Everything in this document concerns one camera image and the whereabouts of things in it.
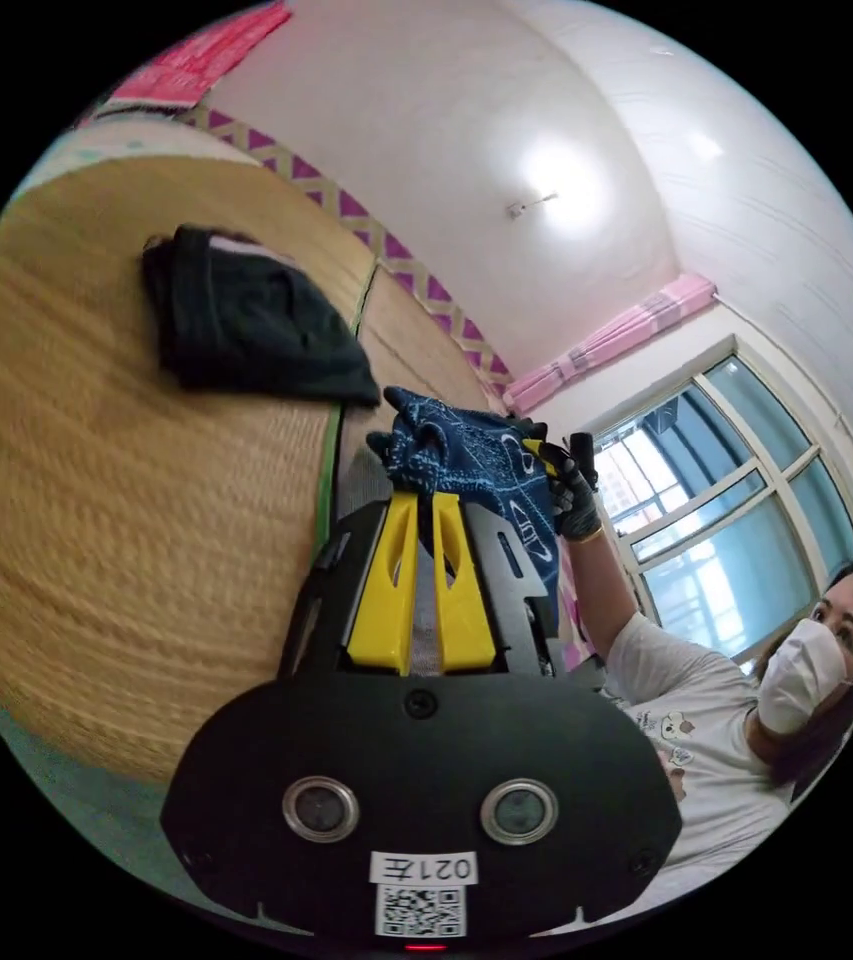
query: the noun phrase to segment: face mask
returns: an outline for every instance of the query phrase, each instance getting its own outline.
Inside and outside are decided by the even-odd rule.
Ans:
[[[851,681],[839,642],[824,624],[803,620],[769,660],[759,686],[759,719],[773,733],[796,733],[841,684]]]

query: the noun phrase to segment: white t-shirt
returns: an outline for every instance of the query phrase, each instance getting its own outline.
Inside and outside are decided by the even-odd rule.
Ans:
[[[746,743],[754,680],[728,657],[680,640],[637,613],[606,664],[606,696],[656,746],[683,828],[643,895],[596,923],[642,913],[690,893],[734,866],[789,812],[792,785],[774,789]],[[577,917],[549,933],[596,925]]]

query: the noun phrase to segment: folded black shirt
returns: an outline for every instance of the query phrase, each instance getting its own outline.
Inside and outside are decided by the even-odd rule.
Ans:
[[[325,294],[250,237],[181,226],[147,246],[160,365],[187,390],[376,407],[369,358]]]

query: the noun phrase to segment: black device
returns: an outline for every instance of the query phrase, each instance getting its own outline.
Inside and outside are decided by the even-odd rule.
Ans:
[[[433,503],[444,673],[410,676],[416,516],[396,493],[336,526],[276,680],[189,744],[170,844],[214,902],[379,952],[495,949],[628,906],[681,827],[655,749],[565,680],[513,526],[452,495]]]

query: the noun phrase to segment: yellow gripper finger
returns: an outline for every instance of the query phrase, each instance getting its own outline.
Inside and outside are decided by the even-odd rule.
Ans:
[[[358,667],[409,675],[419,531],[414,493],[394,493],[346,648]]]
[[[459,508],[451,493],[433,496],[433,560],[436,568],[436,632],[443,673],[484,670],[496,656],[476,567]],[[455,579],[446,582],[446,562]]]
[[[539,448],[542,445],[542,440],[524,440],[523,446],[537,458],[539,457]],[[540,461],[544,467],[546,467],[546,473],[551,477],[558,477],[559,473],[556,468],[551,463],[546,463],[545,460]]]

